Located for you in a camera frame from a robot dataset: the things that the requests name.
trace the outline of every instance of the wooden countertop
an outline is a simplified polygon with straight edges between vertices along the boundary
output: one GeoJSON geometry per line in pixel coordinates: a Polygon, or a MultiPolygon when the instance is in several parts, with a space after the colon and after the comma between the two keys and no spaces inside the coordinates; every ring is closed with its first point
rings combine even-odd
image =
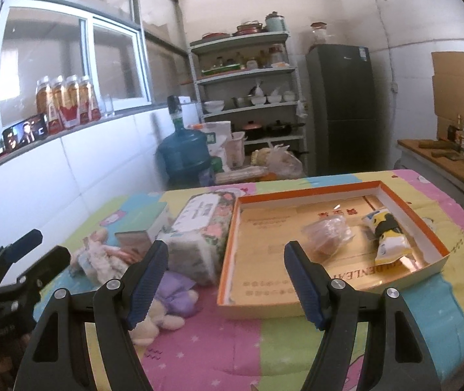
{"type": "Polygon", "coordinates": [[[419,149],[418,139],[399,139],[398,144],[416,154],[424,157],[438,167],[444,169],[446,172],[453,175],[455,178],[464,182],[464,160],[449,160],[447,157],[432,157],[431,152],[437,151],[434,149],[419,149]]]}

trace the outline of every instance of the colorful tablecloth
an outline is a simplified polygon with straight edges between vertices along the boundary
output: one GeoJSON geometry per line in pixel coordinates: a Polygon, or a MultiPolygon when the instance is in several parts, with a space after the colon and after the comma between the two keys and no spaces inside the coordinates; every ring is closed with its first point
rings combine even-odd
{"type": "MultiPolygon", "coordinates": [[[[447,194],[411,170],[358,173],[213,187],[239,188],[246,194],[270,193],[301,188],[380,180],[407,201],[432,226],[450,250],[443,271],[402,292],[413,313],[437,368],[439,377],[449,379],[464,361],[464,210],[447,194]]],[[[168,191],[160,194],[122,196],[93,214],[63,245],[71,250],[107,217],[125,214],[139,206],[167,202],[173,215],[187,200],[208,189],[168,191]]],[[[109,244],[116,244],[111,234],[109,244]]],[[[71,292],[92,289],[85,277],[71,278],[67,272],[47,288],[65,286],[71,292]]],[[[260,391],[298,390],[319,347],[322,333],[304,317],[229,321],[216,313],[215,288],[199,289],[203,309],[187,319],[182,329],[163,331],[140,354],[155,391],[260,391]]],[[[36,308],[36,317],[42,306],[36,308]]],[[[359,324],[352,364],[344,390],[355,390],[362,366],[367,324],[359,324]]],[[[98,389],[109,389],[100,363],[95,332],[88,329],[91,360],[98,389]]]]}

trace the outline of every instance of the orange-rimmed box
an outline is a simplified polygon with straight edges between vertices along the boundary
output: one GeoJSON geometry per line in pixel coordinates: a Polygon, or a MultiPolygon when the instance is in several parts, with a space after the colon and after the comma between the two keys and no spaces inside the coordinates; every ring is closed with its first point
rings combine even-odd
{"type": "Polygon", "coordinates": [[[283,262],[284,246],[299,241],[329,275],[355,289],[403,289],[438,273],[449,252],[407,202],[381,181],[358,182],[238,198],[220,280],[217,304],[230,319],[302,315],[283,262]],[[375,266],[375,236],[363,224],[368,213],[387,208],[413,248],[414,260],[375,266]],[[317,259],[301,229],[328,215],[344,215],[355,236],[333,256],[317,259]]]}

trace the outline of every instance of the refrigerator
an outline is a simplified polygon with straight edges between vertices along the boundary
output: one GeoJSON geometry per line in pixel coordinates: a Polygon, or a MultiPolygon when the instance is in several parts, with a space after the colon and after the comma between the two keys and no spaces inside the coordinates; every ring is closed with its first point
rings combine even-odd
{"type": "Polygon", "coordinates": [[[368,49],[322,44],[307,54],[306,61],[316,175],[377,170],[380,131],[368,49]]]}

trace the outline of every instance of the shelf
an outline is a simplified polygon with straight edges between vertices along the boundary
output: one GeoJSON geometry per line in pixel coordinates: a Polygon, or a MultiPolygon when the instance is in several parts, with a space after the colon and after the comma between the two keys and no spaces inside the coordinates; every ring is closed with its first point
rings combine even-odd
{"type": "Polygon", "coordinates": [[[267,137],[261,139],[252,139],[251,141],[245,141],[245,145],[249,144],[268,144],[269,142],[276,142],[276,141],[294,141],[296,139],[304,139],[302,135],[287,135],[285,137],[267,137]]]}
{"type": "Polygon", "coordinates": [[[217,75],[210,78],[199,79],[196,83],[198,85],[210,85],[217,84],[220,82],[226,82],[228,80],[243,79],[247,77],[262,77],[269,75],[277,75],[281,73],[292,73],[295,67],[267,67],[266,69],[251,69],[251,70],[238,70],[235,72],[224,73],[223,75],[217,75]]]}
{"type": "Polygon", "coordinates": [[[197,44],[190,47],[190,51],[198,56],[215,51],[229,50],[233,48],[248,47],[253,45],[263,44],[283,44],[286,42],[290,33],[288,32],[264,32],[260,34],[242,35],[238,37],[230,37],[217,39],[208,43],[197,44]]]}
{"type": "Polygon", "coordinates": [[[218,113],[204,114],[203,117],[206,119],[206,118],[213,118],[214,116],[222,116],[223,114],[238,113],[240,111],[249,111],[249,110],[256,110],[256,109],[268,109],[268,108],[271,108],[271,107],[295,106],[296,104],[297,104],[297,101],[288,101],[288,102],[283,101],[281,103],[274,103],[274,104],[261,104],[261,105],[258,105],[258,106],[241,107],[239,109],[223,110],[223,111],[220,111],[218,113]]]}

